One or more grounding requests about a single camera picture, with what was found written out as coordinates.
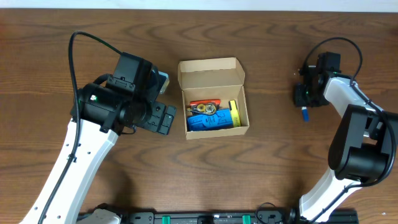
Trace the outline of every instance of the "table surface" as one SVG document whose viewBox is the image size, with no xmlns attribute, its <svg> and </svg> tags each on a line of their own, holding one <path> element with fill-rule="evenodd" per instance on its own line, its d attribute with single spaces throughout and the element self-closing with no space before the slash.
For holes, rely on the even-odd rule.
<svg viewBox="0 0 398 224">
<path fill-rule="evenodd" d="M 168 136 L 139 129 L 122 136 L 101 164 L 82 212 L 103 202 L 165 211 L 254 210 L 262 202 L 296 205 L 328 168 L 340 123 L 332 106 L 310 108 L 310 122 L 292 102 L 297 69 L 323 39 L 343 36 L 362 49 L 357 80 L 385 110 L 398 112 L 398 14 L 132 10 L 0 10 L 0 223 L 21 221 L 40 193 L 65 139 L 72 107 L 67 47 L 84 30 L 143 57 L 170 75 L 159 101 L 177 107 Z M 358 56 L 336 41 L 352 74 Z M 237 57 L 251 126 L 244 136 L 189 140 L 184 135 L 177 65 L 182 60 Z M 78 86 L 112 73 L 118 55 L 78 37 Z M 398 220 L 398 171 L 362 189 L 341 207 L 361 223 Z"/>
</svg>

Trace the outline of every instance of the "red object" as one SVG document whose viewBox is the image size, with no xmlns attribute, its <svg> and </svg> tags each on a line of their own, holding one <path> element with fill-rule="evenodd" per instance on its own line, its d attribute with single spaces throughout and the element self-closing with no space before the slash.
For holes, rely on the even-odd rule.
<svg viewBox="0 0 398 224">
<path fill-rule="evenodd" d="M 221 100 L 198 100 L 198 101 L 192 101 L 189 103 L 190 106 L 198 106 L 199 104 L 207 104 L 207 103 L 214 103 L 216 106 L 219 106 L 221 103 Z"/>
</svg>

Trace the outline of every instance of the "green strip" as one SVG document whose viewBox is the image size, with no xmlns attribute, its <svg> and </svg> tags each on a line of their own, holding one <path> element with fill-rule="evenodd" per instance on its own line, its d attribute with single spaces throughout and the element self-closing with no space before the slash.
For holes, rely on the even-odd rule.
<svg viewBox="0 0 398 224">
<path fill-rule="evenodd" d="M 162 217 L 162 224 L 170 224 L 170 217 L 169 216 L 164 216 Z"/>
<path fill-rule="evenodd" d="M 243 215 L 242 219 L 243 219 L 243 224 L 251 224 L 250 215 Z"/>
</svg>

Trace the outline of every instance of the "white plastic arm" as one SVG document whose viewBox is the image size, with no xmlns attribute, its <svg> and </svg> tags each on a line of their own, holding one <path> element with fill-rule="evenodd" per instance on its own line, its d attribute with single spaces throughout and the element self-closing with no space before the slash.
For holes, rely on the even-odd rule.
<svg viewBox="0 0 398 224">
<path fill-rule="evenodd" d="M 358 94 L 350 87 L 348 78 L 330 78 L 326 84 L 323 96 L 336 108 L 338 114 L 343 117 L 349 104 L 363 106 L 369 111 L 374 111 L 369 105 L 359 97 Z"/>
<path fill-rule="evenodd" d="M 36 224 L 49 196 L 60 177 L 75 141 L 76 123 L 70 121 L 61 153 L 33 207 L 21 224 Z M 105 155 L 114 146 L 118 135 L 109 130 L 102 133 L 98 124 L 81 120 L 80 146 L 76 161 L 72 162 L 52 203 L 43 224 L 76 223 L 81 205 Z"/>
<path fill-rule="evenodd" d="M 322 209 L 326 208 L 346 186 L 360 184 L 359 181 L 335 177 L 335 171 L 328 169 L 314 188 L 309 193 L 300 198 L 300 216 L 307 220 L 314 219 Z M 330 213 L 341 204 L 349 195 L 359 190 L 360 187 L 349 189 L 327 212 L 325 212 L 316 222 L 326 222 Z"/>
</svg>

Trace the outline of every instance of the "blue object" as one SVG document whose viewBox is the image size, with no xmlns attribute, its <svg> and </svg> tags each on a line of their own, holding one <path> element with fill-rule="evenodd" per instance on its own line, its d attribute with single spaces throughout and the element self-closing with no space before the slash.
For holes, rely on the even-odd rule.
<svg viewBox="0 0 398 224">
<path fill-rule="evenodd" d="M 209 131 L 232 126 L 232 117 L 229 109 L 218 110 L 213 115 L 199 114 L 187 118 L 189 131 Z"/>
<path fill-rule="evenodd" d="M 307 107 L 303 106 L 303 107 L 301 108 L 301 113 L 303 114 L 303 119 L 304 119 L 304 121 L 305 121 L 305 122 L 309 122 L 309 121 L 310 121 L 310 117 L 309 117 L 309 115 L 308 115 Z"/>
</svg>

